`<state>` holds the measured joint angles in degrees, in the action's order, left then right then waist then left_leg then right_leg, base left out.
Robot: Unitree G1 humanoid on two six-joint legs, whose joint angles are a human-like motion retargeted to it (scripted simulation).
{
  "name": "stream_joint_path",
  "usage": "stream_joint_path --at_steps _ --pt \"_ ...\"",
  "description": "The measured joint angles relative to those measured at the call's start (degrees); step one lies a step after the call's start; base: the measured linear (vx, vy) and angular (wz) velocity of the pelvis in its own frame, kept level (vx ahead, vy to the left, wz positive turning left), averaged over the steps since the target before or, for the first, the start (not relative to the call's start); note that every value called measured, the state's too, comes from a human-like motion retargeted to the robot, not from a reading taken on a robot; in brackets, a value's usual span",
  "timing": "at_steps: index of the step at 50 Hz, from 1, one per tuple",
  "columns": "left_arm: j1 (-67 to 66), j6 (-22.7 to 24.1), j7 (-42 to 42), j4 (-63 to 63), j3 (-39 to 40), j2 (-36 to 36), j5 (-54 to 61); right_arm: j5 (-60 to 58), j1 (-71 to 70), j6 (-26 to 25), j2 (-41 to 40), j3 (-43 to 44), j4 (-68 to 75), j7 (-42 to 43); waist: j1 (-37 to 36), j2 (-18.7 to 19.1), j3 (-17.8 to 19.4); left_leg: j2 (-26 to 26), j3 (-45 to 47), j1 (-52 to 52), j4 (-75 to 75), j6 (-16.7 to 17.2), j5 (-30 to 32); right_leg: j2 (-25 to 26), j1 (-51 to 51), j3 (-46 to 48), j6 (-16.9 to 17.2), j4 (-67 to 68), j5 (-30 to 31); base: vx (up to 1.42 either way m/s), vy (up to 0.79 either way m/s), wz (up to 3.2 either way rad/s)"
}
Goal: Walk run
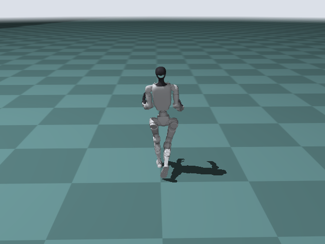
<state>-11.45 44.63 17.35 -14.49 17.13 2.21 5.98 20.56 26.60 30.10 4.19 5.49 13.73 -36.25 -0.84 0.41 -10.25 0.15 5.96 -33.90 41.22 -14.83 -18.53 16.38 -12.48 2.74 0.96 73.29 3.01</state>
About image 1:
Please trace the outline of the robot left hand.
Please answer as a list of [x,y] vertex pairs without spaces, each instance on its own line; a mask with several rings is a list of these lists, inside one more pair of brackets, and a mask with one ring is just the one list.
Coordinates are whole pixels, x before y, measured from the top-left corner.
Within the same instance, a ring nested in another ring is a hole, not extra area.
[[147,101],[145,100],[145,98],[146,98],[146,97],[145,97],[145,93],[144,93],[144,95],[143,95],[143,101],[142,101],[143,104],[146,104],[146,102],[147,102]]

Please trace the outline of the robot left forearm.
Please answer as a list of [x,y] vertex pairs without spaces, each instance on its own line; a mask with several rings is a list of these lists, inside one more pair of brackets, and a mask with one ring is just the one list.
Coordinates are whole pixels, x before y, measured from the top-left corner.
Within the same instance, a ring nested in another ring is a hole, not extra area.
[[148,104],[147,104],[147,102],[146,102],[146,104],[143,104],[143,103],[142,103],[142,106],[144,107],[145,110],[146,110],[146,109],[149,110],[149,109],[148,109]]

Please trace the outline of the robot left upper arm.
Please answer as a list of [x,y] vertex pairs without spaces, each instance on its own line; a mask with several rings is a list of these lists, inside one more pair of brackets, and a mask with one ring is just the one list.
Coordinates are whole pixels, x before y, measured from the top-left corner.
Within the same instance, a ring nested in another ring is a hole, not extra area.
[[146,96],[146,101],[147,101],[147,104],[148,104],[148,109],[154,107],[153,102],[152,102],[152,94],[151,94],[152,86],[153,85],[148,85],[148,86],[145,87],[145,96]]

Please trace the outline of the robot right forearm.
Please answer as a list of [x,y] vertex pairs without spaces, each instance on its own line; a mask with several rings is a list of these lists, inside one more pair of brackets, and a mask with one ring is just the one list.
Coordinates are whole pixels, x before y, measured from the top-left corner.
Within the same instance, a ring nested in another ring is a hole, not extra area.
[[179,105],[179,108],[176,108],[176,110],[178,110],[178,111],[182,111],[182,110],[184,110],[184,106],[182,107],[181,105],[180,105],[180,103],[178,103],[178,105]]

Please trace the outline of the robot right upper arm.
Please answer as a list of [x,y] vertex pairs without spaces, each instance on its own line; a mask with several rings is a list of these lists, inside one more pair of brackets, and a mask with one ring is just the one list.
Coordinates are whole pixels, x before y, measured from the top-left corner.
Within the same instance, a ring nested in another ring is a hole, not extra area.
[[171,90],[173,91],[173,100],[174,100],[174,103],[173,103],[173,107],[174,108],[179,108],[179,88],[177,85],[174,85],[174,84],[170,84],[171,86]]

